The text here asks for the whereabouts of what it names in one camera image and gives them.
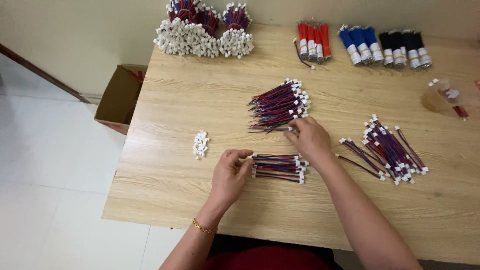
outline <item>person's right hand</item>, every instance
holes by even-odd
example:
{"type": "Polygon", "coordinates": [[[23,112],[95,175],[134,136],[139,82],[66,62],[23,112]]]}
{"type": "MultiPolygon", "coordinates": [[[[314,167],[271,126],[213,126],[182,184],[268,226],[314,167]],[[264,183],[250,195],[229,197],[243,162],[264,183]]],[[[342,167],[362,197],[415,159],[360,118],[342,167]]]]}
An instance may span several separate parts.
{"type": "Polygon", "coordinates": [[[288,125],[293,131],[286,132],[285,136],[308,162],[332,154],[330,135],[314,118],[296,118],[288,125]]]}

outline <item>gold bracelet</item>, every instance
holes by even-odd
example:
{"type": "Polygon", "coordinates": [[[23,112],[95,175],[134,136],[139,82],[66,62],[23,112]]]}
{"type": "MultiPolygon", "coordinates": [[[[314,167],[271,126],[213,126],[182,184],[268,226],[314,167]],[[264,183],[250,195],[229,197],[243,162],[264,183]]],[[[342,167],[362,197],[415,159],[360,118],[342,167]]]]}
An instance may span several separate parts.
{"type": "Polygon", "coordinates": [[[207,228],[203,227],[202,225],[200,225],[200,224],[195,220],[195,218],[193,218],[192,224],[195,226],[195,228],[202,230],[202,232],[204,232],[204,233],[216,234],[217,231],[218,231],[218,229],[210,230],[210,229],[207,229],[207,228]]]}

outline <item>white tiled floor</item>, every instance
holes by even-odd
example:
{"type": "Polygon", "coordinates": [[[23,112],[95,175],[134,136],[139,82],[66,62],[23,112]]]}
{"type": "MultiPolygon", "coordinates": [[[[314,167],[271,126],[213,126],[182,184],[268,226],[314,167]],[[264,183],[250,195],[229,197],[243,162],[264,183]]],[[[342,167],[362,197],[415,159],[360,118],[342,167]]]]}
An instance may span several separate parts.
{"type": "Polygon", "coordinates": [[[101,219],[125,136],[2,54],[0,74],[0,269],[158,269],[183,230],[101,219]]]}

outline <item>cardboard box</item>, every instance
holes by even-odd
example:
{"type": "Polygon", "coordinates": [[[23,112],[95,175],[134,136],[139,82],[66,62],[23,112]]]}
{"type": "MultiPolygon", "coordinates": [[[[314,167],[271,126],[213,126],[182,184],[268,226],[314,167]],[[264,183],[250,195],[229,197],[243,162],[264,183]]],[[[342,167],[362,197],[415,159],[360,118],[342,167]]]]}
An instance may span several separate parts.
{"type": "Polygon", "coordinates": [[[95,113],[95,120],[127,134],[147,66],[118,65],[95,113]]]}

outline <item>forearm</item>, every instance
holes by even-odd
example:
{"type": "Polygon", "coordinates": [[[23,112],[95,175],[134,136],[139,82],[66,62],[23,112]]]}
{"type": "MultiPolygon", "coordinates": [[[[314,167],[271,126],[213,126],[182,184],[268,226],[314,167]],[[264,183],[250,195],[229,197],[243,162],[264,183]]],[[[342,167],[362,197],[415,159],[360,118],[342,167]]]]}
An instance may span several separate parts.
{"type": "MultiPolygon", "coordinates": [[[[226,209],[207,200],[195,220],[203,227],[213,230],[218,227],[225,211],[226,209]]],[[[199,269],[205,263],[214,236],[191,225],[159,270],[199,269]]]]}
{"type": "Polygon", "coordinates": [[[313,161],[353,250],[366,269],[421,269],[410,248],[331,154],[313,161]]]}

